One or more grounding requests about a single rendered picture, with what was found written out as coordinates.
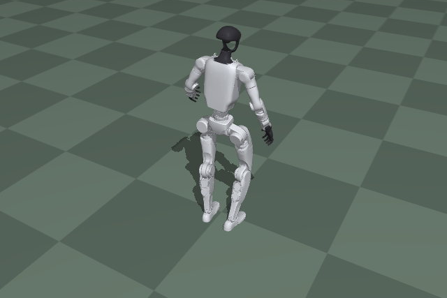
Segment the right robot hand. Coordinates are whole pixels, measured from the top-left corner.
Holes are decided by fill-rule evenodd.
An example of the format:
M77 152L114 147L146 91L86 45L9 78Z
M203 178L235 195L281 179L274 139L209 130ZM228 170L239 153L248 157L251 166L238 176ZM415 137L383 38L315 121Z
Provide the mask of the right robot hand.
M263 138L266 137L266 136L268 136L268 137L264 140L264 142L268 140L268 141L266 142L266 144L270 142L268 145L270 145L270 144L273 143L273 134L272 134L272 130L271 130L271 129L272 129L272 126L271 126L271 127L270 127L270 126L266 126L266 127L265 127L265 132L266 132L266 134L263 136ZM264 131L264 130L262 129L262 131Z

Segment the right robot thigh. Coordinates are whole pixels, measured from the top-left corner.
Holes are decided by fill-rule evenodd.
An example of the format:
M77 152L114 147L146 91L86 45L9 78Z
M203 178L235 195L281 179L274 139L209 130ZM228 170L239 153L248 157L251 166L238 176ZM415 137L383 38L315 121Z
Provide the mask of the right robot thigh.
M241 182L245 170L251 172L253 160L253 144L246 126L231 124L228 129L230 141L235 144L240 166L235 170L235 178Z

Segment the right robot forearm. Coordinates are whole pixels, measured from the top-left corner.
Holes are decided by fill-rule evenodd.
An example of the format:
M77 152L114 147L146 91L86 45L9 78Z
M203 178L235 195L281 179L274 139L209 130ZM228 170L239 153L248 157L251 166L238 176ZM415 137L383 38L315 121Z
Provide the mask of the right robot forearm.
M263 109L255 111L255 114L258 117L258 120L259 120L259 123L260 123L262 129L265 131L265 127L266 126L271 127L271 123L270 123L269 117L267 115L267 111L265 109L263 100L261 98L260 98L260 101L261 101L261 105L263 106Z

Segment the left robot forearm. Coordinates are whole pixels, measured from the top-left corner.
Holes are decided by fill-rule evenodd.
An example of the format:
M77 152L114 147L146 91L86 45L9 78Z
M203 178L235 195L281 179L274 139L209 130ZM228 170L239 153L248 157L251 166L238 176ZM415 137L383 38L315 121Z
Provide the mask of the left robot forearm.
M191 90L187 89L186 86L185 86L185 84L184 84L184 89L185 89L185 91L186 91L186 95L187 95L188 97L190 97L190 98L195 98L195 97L196 97L196 94L197 94L196 90L191 91Z

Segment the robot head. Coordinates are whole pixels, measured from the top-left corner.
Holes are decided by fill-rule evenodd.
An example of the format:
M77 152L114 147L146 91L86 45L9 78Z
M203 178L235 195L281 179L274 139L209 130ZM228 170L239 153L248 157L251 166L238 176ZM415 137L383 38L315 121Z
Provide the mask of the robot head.
M223 49L221 49L221 53L218 57L215 57L213 61L219 62L221 64L231 64L233 61L231 60L231 53L236 51L239 41L241 38L241 33L238 29L232 26L224 26L218 30L216 37L223 42ZM226 43L231 41L236 41L235 48L230 50L227 47Z

